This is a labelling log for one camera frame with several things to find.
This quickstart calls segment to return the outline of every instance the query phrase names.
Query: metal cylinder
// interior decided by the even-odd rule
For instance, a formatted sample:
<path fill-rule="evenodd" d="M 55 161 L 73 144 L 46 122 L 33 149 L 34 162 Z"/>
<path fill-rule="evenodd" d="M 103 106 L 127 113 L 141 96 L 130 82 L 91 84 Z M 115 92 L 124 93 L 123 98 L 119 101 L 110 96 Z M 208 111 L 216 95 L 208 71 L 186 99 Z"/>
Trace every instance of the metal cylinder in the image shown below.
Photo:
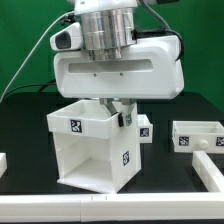
<path fill-rule="evenodd" d="M 121 47 L 133 40 L 133 9 L 115 9 L 81 15 L 85 47 L 96 61 L 121 58 Z"/>

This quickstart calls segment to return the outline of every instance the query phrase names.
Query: white robot body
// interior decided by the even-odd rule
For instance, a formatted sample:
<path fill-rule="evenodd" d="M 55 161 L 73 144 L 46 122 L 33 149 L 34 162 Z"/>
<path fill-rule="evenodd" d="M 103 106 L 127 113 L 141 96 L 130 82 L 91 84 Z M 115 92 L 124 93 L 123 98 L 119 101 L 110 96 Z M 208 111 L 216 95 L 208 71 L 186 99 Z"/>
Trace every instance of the white robot body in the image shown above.
<path fill-rule="evenodd" d="M 171 99 L 184 88 L 176 36 L 139 39 L 122 58 L 93 62 L 88 51 L 59 53 L 54 68 L 64 97 Z"/>

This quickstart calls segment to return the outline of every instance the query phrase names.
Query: cable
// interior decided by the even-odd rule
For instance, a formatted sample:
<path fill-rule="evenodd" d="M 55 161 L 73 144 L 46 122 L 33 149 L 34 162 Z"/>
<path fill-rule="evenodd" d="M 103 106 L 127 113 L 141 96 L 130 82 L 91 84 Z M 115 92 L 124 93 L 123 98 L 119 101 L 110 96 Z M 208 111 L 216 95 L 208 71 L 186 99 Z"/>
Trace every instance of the cable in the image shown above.
<path fill-rule="evenodd" d="M 154 11 L 146 2 L 145 0 L 139 0 L 141 5 L 152 15 L 154 16 L 159 22 L 161 22 L 165 29 L 170 29 L 169 24 L 166 22 L 166 20 L 160 16 L 156 11 Z"/>
<path fill-rule="evenodd" d="M 48 87 L 48 86 L 55 86 L 55 85 L 56 85 L 56 83 L 31 84 L 31 85 L 26 85 L 26 86 L 19 86 L 19 87 L 16 87 L 16 88 L 10 90 L 9 92 L 7 92 L 7 93 L 4 95 L 2 101 L 4 101 L 4 100 L 5 100 L 11 93 L 13 93 L 13 92 L 15 92 L 15 91 L 17 91 L 17 90 L 20 90 L 20 89 L 29 88 L 29 87 L 40 87 L 40 86 L 41 86 L 41 87 L 44 86 L 44 88 L 46 88 L 46 87 Z"/>
<path fill-rule="evenodd" d="M 148 38 L 152 36 L 161 36 L 167 34 L 168 35 L 173 34 L 177 36 L 180 41 L 180 53 L 176 59 L 176 61 L 178 61 L 184 54 L 184 41 L 178 32 L 171 29 L 161 29 L 161 28 L 152 30 L 135 30 L 134 36 L 136 39 L 139 39 L 139 38 Z"/>
<path fill-rule="evenodd" d="M 36 50 L 36 48 L 39 46 L 39 44 L 41 43 L 41 41 L 44 39 L 44 37 L 46 36 L 46 34 L 49 32 L 49 30 L 58 22 L 60 21 L 62 18 L 64 17 L 68 17 L 69 13 L 65 13 L 62 16 L 60 16 L 58 19 L 56 19 L 48 28 L 47 30 L 44 32 L 44 34 L 41 36 L 41 38 L 37 41 L 36 45 L 33 47 L 33 49 L 31 50 L 31 52 L 28 54 L 28 56 L 26 57 L 26 59 L 24 60 L 24 62 L 22 63 L 22 65 L 20 66 L 20 68 L 18 69 L 18 71 L 16 72 L 16 74 L 13 76 L 13 78 L 11 79 L 11 81 L 9 82 L 9 84 L 7 85 L 7 87 L 5 88 L 1 99 L 0 99 L 0 103 L 2 102 L 2 100 L 4 99 L 5 95 L 7 94 L 7 91 L 9 90 L 9 88 L 11 87 L 12 83 L 15 81 L 15 79 L 19 76 L 19 73 L 22 71 L 22 69 L 24 68 L 24 66 L 26 65 L 27 61 L 30 59 L 30 57 L 32 56 L 32 54 L 34 53 L 34 51 Z"/>
<path fill-rule="evenodd" d="M 172 30 L 169 26 L 169 24 L 166 22 L 166 20 L 160 16 L 156 11 L 154 11 L 146 2 L 145 0 L 139 0 L 139 2 L 141 3 L 141 5 L 152 15 L 154 16 L 159 22 L 161 22 L 163 24 L 163 29 L 154 29 L 154 30 L 143 30 L 143 31 L 137 31 L 137 35 L 139 36 L 139 38 L 142 38 L 143 36 L 147 36 L 147 35 L 161 35 L 161 34 L 173 34 L 176 35 L 180 41 L 180 53 L 176 59 L 176 61 L 178 61 L 181 56 L 184 54 L 184 42 L 183 42 L 183 38 L 181 37 L 181 35 Z"/>
<path fill-rule="evenodd" d="M 55 83 L 56 84 L 56 80 L 53 79 L 51 81 L 49 81 L 48 83 L 44 84 L 39 90 L 38 93 L 42 93 L 51 83 Z"/>

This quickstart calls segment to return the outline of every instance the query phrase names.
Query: white box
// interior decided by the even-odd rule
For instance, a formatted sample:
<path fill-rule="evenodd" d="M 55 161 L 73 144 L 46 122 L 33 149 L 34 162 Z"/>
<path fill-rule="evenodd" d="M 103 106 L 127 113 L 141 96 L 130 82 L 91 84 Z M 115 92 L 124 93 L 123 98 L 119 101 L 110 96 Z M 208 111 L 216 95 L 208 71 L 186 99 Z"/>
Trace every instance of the white box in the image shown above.
<path fill-rule="evenodd" d="M 219 122 L 174 121 L 174 151 L 224 153 L 224 127 Z"/>
<path fill-rule="evenodd" d="M 114 103 L 122 112 L 122 104 Z M 58 183 L 100 193 L 119 191 L 140 169 L 137 106 L 119 127 L 98 100 L 82 100 L 47 116 L 54 134 Z"/>

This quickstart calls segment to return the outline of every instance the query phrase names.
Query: small white block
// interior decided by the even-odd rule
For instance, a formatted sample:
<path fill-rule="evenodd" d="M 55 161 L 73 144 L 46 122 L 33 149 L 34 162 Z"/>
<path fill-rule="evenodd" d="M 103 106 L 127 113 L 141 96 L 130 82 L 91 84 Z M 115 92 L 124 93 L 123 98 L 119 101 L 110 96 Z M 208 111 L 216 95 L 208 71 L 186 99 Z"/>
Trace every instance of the small white block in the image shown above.
<path fill-rule="evenodd" d="M 6 155 L 5 153 L 0 153 L 0 178 L 2 177 L 6 169 L 7 169 Z"/>
<path fill-rule="evenodd" d="M 153 125 L 150 124 L 146 115 L 138 115 L 139 142 L 152 143 Z"/>
<path fill-rule="evenodd" d="M 209 192 L 224 193 L 224 177 L 204 151 L 193 152 L 192 165 Z"/>

